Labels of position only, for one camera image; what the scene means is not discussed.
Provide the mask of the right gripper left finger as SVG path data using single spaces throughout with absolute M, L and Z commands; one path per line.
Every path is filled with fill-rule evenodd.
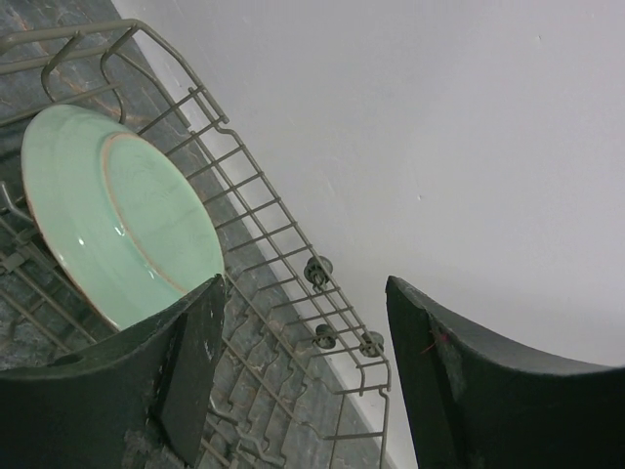
M 225 303 L 215 276 L 94 346 L 2 371 L 2 467 L 194 467 Z

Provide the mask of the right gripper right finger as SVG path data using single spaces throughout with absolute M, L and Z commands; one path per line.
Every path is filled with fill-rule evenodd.
M 386 283 L 422 468 L 620 468 L 624 371 L 533 349 L 399 277 Z

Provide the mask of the mint green plate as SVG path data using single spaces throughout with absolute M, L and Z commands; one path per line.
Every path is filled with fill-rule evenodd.
M 99 112 L 73 105 L 39 112 L 23 134 L 21 175 L 54 258 L 119 330 L 225 270 L 216 229 L 183 173 Z

